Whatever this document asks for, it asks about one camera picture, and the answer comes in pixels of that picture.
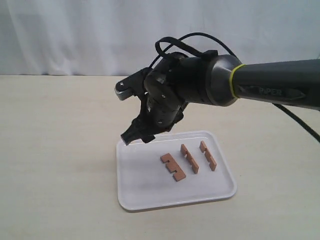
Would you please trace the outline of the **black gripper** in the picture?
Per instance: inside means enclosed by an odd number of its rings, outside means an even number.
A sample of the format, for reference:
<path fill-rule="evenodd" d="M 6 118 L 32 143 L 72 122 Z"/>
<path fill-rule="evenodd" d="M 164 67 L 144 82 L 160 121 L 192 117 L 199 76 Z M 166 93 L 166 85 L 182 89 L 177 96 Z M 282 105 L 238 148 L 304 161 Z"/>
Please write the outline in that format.
<path fill-rule="evenodd" d="M 178 104 L 174 110 L 160 104 L 148 94 L 140 99 L 140 112 L 131 122 L 130 127 L 120 135 L 123 143 L 128 146 L 139 140 L 147 144 L 155 139 L 156 134 L 169 132 L 184 117 L 187 103 Z"/>

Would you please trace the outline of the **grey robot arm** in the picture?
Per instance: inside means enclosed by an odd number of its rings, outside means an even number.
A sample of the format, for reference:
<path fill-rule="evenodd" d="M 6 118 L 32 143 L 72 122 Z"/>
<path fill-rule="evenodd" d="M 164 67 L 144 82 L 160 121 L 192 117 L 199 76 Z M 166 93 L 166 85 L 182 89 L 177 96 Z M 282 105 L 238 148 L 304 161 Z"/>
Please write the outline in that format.
<path fill-rule="evenodd" d="M 121 134 L 122 141 L 149 143 L 181 121 L 190 103 L 227 107 L 249 99 L 319 110 L 320 62 L 242 64 L 235 56 L 216 51 L 195 57 L 173 52 L 156 66 L 118 82 L 115 92 L 120 100 L 132 96 L 140 100 L 139 114 Z"/>

